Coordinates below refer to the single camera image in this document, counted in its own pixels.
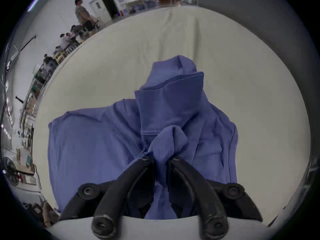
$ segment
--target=ceiling light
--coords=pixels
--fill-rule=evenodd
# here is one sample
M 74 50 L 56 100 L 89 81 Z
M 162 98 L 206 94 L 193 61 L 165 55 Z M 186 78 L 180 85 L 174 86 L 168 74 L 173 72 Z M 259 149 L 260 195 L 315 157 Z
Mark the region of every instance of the ceiling light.
M 28 12 L 33 9 L 33 7 L 36 5 L 36 3 L 37 3 L 38 1 L 39 1 L 39 0 L 33 0 L 33 2 L 31 3 L 31 5 L 29 6 Z

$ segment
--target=person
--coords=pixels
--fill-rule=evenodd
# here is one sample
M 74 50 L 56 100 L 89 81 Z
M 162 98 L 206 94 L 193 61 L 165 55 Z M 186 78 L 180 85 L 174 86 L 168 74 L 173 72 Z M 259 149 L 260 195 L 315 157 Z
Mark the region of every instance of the person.
M 95 23 L 93 18 L 90 17 L 89 12 L 86 10 L 85 7 L 82 6 L 83 1 L 82 0 L 75 0 L 75 15 L 77 16 L 77 19 L 79 23 L 84 26 L 88 31 L 89 35 L 93 36 L 95 34 Z
M 60 35 L 60 39 L 61 39 L 60 46 L 61 46 L 62 49 L 65 50 L 71 44 L 71 41 L 67 36 L 65 36 L 65 34 L 61 34 Z
M 46 74 L 46 77 L 53 74 L 54 70 L 57 68 L 57 63 L 52 59 L 52 57 L 47 54 L 44 55 L 43 67 Z
M 80 44 L 79 42 L 76 40 L 77 35 L 74 33 L 66 33 L 66 36 L 70 39 L 70 41 L 76 46 L 78 47 Z

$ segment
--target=white table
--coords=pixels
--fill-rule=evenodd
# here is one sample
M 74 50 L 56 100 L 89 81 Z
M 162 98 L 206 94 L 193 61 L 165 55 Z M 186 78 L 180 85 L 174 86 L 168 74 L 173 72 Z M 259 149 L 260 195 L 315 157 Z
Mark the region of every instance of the white table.
M 175 55 L 204 72 L 208 100 L 238 128 L 238 182 L 269 224 L 306 169 L 310 129 L 289 70 L 257 36 L 219 13 L 196 6 L 151 10 L 88 39 L 55 71 L 40 104 L 33 141 L 43 195 L 56 207 L 49 180 L 48 124 L 68 110 L 134 98 L 152 63 Z

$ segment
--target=table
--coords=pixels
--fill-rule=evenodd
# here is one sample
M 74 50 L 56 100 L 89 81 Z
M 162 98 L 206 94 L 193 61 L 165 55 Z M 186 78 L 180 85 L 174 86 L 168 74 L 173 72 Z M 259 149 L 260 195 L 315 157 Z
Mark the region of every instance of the table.
M 56 207 L 48 173 L 48 124 L 69 110 L 134 98 L 152 63 L 184 55 L 204 72 L 209 102 L 238 128 L 238 183 L 269 224 L 307 167 L 310 128 L 302 95 L 280 58 L 237 22 L 197 6 L 150 10 L 106 27 L 69 55 L 43 94 L 33 159 L 44 197 Z

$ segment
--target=man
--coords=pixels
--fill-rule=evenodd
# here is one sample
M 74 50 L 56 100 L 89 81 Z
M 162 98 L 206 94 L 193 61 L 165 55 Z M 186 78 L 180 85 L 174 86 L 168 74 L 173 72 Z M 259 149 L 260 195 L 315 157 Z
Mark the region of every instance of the man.
M 79 23 L 84 26 L 88 31 L 89 35 L 94 35 L 94 20 L 90 17 L 89 12 L 82 6 L 82 0 L 75 0 L 75 15 L 78 18 Z
M 66 49 L 71 43 L 70 39 L 67 36 L 65 36 L 64 34 L 60 35 L 60 39 L 61 39 L 60 46 L 61 46 L 62 49 Z

